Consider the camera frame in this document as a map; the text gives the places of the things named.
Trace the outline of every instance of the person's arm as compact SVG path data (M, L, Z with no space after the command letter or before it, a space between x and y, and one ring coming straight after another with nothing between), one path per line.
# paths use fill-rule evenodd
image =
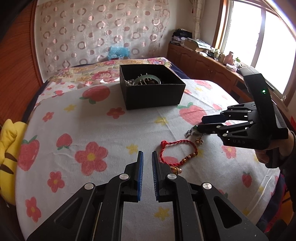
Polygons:
M274 140L267 150L279 147L280 156L283 164L280 166L288 190L290 191L293 211L296 211L296 136L289 131L289 137L286 140ZM262 163L269 162L266 150L255 150L258 160Z

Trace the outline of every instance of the brown stripe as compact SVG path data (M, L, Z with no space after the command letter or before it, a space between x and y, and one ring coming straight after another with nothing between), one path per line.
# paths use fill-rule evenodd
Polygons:
M15 157L8 152L5 152L4 157L17 162L17 159L15 159Z
M2 171L4 171L4 172L7 172L7 173L9 173L9 174L13 174L13 171L10 170L10 168L9 168L8 166L4 165L4 164L1 164L1 166L0 166L0 170L2 170Z

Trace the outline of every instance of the person's hand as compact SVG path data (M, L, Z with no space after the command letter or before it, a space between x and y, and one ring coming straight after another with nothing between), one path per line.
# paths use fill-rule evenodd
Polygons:
M278 147L279 147L279 153L281 155L281 158L285 158L291 154L294 147L294 136L291 133L291 131L289 131L288 139L272 140L269 147L266 148L265 150L255 150L258 161L264 164L268 163L269 157L266 155L266 151L272 150Z

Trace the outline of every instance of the open jewelry box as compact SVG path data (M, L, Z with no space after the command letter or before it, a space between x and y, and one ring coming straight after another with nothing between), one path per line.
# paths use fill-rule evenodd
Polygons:
M138 77L142 80L135 85ZM134 110L178 105L186 84L164 65L127 64L120 66L120 86L126 109Z

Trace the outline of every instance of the black box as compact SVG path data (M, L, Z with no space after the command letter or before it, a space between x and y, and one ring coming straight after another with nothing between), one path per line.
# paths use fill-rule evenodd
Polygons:
M145 74L157 76L162 84L127 86L125 80ZM127 110L178 105L185 83L162 64L127 64L120 66L120 86Z

